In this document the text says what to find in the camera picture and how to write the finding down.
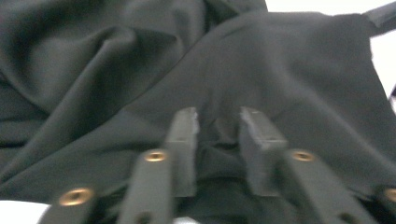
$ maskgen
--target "wrinkled fabric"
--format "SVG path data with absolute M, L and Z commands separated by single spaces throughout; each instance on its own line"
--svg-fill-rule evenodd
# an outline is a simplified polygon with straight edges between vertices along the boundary
M 108 189 L 191 106 L 205 184 L 182 216 L 260 220 L 240 184 L 241 106 L 317 153 L 357 196 L 396 184 L 396 117 L 364 16 L 264 7 L 224 16 L 208 2 L 3 1 L 0 199 L 47 203 L 77 183 Z

